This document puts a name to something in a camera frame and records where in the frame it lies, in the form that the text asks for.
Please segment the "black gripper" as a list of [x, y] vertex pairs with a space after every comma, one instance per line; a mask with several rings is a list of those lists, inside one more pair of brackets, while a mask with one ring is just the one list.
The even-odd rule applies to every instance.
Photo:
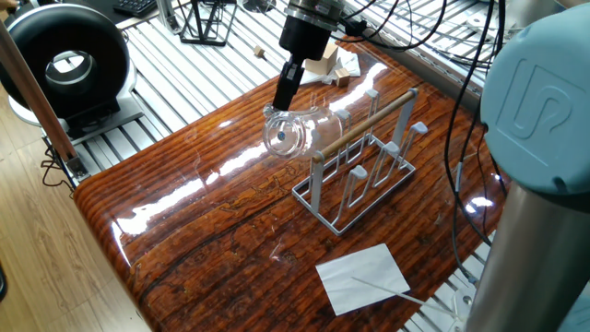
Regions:
[[319, 15], [295, 12], [287, 15], [279, 45], [290, 54], [284, 64], [277, 82], [277, 90], [272, 106], [278, 111], [287, 111], [293, 96], [301, 84], [306, 59], [319, 61], [323, 58], [328, 44], [333, 20]]

